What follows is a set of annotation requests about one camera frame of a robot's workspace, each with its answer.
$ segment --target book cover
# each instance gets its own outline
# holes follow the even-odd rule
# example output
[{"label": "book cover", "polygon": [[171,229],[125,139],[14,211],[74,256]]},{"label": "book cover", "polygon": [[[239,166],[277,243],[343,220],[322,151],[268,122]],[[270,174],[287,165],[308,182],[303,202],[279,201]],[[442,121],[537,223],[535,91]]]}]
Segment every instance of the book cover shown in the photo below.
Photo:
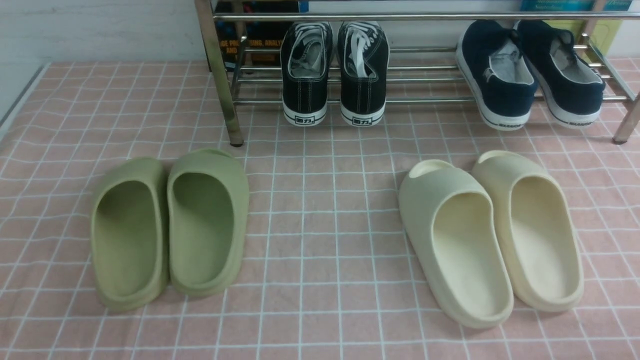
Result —
[{"label": "book cover", "polygon": [[[604,11],[625,12],[632,0],[609,0]],[[593,0],[523,0],[520,9],[525,12],[581,12],[589,11]],[[567,29],[578,35],[582,27],[580,20],[550,20],[549,25]],[[599,20],[591,34],[591,39],[603,54],[607,54],[620,28],[620,20]]]},{"label": "book cover", "polygon": [[[260,12],[282,12],[282,13],[298,13],[307,12],[308,3],[299,1],[247,1],[243,2],[243,11],[245,13]],[[219,2],[216,6],[216,12],[230,13],[233,12],[230,2]],[[263,47],[279,49],[284,35],[287,33],[291,22],[246,22],[246,32],[251,47]],[[228,71],[233,71],[236,67],[237,53],[240,46],[236,25],[233,22],[216,23],[216,31],[218,32],[218,40],[220,41],[220,50],[225,60],[225,66]],[[254,65],[263,66],[280,66],[280,56],[273,54],[248,54]]]}]

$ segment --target sneaker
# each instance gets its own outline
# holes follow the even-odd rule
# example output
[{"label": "sneaker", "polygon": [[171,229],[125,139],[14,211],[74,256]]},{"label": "sneaker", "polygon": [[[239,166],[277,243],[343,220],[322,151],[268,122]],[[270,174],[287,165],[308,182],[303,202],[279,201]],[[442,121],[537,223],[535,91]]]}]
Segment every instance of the sneaker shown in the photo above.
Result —
[{"label": "sneaker", "polygon": [[328,22],[293,24],[280,47],[282,104],[295,126],[320,124],[327,109],[327,81],[333,52]]},{"label": "sneaker", "polygon": [[495,21],[477,20],[462,34],[456,49],[458,67],[484,122],[498,130],[524,126],[538,88],[515,35]]},{"label": "sneaker", "polygon": [[585,127],[600,114],[605,83],[573,50],[571,31],[541,20],[515,24],[551,114],[565,127]]},{"label": "sneaker", "polygon": [[349,125],[380,122],[387,102],[389,44],[377,22],[345,22],[338,32],[340,111]]}]

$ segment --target grid pattern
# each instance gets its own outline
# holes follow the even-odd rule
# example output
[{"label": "grid pattern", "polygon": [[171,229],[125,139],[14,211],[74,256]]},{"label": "grid pattern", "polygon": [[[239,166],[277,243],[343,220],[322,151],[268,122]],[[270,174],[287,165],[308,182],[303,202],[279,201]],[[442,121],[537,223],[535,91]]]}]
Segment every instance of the grid pattern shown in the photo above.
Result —
[{"label": "grid pattern", "polygon": [[[614,60],[640,90],[640,59]],[[277,96],[245,86],[242,96]],[[397,85],[390,96],[465,85]],[[4,359],[637,359],[640,356],[640,141],[618,147],[624,115],[568,130],[535,105],[524,129],[486,127],[473,105],[390,106],[357,129],[338,107],[317,127],[278,108],[239,108],[247,138],[228,145],[206,64],[59,63],[0,144],[0,358]],[[90,192],[135,156],[171,160],[220,147],[252,189],[244,260],[225,293],[111,314],[89,259]],[[561,314],[516,300],[488,331],[439,310],[403,232],[397,189],[420,160],[469,169],[493,149],[541,163],[577,228],[585,294]]]}]

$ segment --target shoe rack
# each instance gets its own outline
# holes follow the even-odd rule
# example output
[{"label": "shoe rack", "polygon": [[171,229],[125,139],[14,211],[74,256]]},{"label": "shoe rack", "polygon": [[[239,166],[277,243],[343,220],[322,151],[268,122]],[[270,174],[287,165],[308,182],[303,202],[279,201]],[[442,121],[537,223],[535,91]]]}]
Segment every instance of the shoe rack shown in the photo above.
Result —
[{"label": "shoe rack", "polygon": [[[220,106],[225,118],[225,125],[230,143],[240,147],[244,143],[244,137],[240,129],[240,122],[236,112],[236,106],[280,104],[279,98],[257,99],[239,97],[240,87],[243,83],[252,84],[278,84],[282,82],[280,67],[263,67],[245,64],[244,60],[250,53],[279,53],[279,49],[256,49],[248,45],[246,37],[246,22],[253,21],[415,21],[415,20],[583,20],[584,25],[579,37],[576,39],[576,50],[585,53],[591,60],[589,64],[597,69],[604,81],[616,92],[616,95],[606,95],[605,102],[620,102],[627,108],[627,115],[622,120],[616,134],[613,137],[615,144],[621,145],[627,142],[629,136],[640,121],[640,94],[631,91],[607,58],[598,50],[597,46],[589,38],[596,21],[599,19],[611,20],[639,20],[640,13],[629,12],[603,12],[607,0],[596,0],[589,12],[506,12],[506,13],[243,13],[239,0],[233,1],[232,13],[216,13],[214,9],[218,0],[195,0],[195,6],[200,22],[200,31],[209,62],[209,70],[212,72]],[[218,45],[216,34],[216,22],[235,22],[239,37],[239,50],[236,67],[232,74],[228,74]],[[454,47],[400,47],[391,48],[391,53],[445,53],[454,52]],[[463,81],[462,76],[456,77],[424,77],[403,78],[394,76],[400,72],[433,72],[441,70],[457,70],[456,65],[413,65],[389,67],[387,83],[452,83]],[[339,79],[330,78],[329,82],[337,82]],[[444,104],[473,102],[471,96],[467,97],[387,97],[387,104]],[[338,103],[339,99],[329,99],[329,103]]]}]

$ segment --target slide sandal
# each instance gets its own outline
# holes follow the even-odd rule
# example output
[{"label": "slide sandal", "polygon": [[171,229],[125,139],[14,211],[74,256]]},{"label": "slide sandal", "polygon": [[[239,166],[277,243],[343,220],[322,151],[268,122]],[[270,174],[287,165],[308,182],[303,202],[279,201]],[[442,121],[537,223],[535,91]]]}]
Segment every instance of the slide sandal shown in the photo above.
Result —
[{"label": "slide sandal", "polygon": [[162,163],[126,161],[108,172],[93,193],[91,248],[98,296],[114,311],[148,304],[169,281]]},{"label": "slide sandal", "polygon": [[538,164],[488,151],[471,174],[495,206],[500,249],[515,294],[542,311],[565,311],[582,297],[584,278],[560,185]]},{"label": "slide sandal", "polygon": [[187,295],[223,291],[238,275],[249,212],[249,182],[230,154],[202,149],[178,159],[169,175],[172,284]]},{"label": "slide sandal", "polygon": [[399,207],[445,314],[476,329],[506,320],[513,290],[493,227],[492,202],[483,187],[464,170],[426,160],[403,180]]}]

